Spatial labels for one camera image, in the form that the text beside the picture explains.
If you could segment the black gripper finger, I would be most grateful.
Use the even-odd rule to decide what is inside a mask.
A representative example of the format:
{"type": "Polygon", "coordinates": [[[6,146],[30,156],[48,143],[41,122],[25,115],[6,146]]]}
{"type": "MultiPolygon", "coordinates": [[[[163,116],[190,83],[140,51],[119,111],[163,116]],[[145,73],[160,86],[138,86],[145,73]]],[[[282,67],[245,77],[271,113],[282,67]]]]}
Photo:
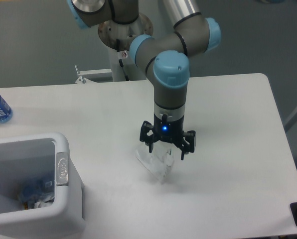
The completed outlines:
{"type": "Polygon", "coordinates": [[[141,126],[140,131],[140,141],[144,142],[148,146],[149,152],[153,151],[153,144],[160,141],[161,137],[158,132],[155,130],[154,126],[148,122],[144,121],[141,126]]]}
{"type": "Polygon", "coordinates": [[[195,152],[196,147],[196,131],[182,131],[174,140],[174,145],[181,150],[181,160],[189,153],[195,152]]]}

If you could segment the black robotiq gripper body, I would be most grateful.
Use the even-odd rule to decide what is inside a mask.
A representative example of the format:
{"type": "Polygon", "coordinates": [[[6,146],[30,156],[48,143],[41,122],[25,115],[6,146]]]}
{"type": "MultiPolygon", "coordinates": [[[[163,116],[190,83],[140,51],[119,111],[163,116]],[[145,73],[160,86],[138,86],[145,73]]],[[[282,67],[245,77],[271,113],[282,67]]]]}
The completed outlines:
{"type": "Polygon", "coordinates": [[[183,137],[183,122],[184,117],[175,121],[162,122],[161,119],[154,115],[151,143],[162,141],[175,146],[186,145],[183,137]]]}

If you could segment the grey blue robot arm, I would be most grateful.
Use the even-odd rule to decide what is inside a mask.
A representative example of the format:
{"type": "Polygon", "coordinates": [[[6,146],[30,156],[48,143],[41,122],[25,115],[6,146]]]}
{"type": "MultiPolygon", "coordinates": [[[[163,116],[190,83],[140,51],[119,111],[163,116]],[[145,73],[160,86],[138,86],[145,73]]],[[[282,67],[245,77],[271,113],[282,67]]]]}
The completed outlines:
{"type": "Polygon", "coordinates": [[[196,133],[184,131],[184,112],[190,75],[189,57],[221,42],[219,24],[202,16],[194,0],[166,0],[174,32],[155,39],[140,26],[136,0],[70,0],[68,6],[80,28],[108,23],[118,51],[130,58],[154,88],[154,122],[144,121],[140,141],[149,148],[157,141],[175,145],[182,155],[195,151],[196,133]]]}

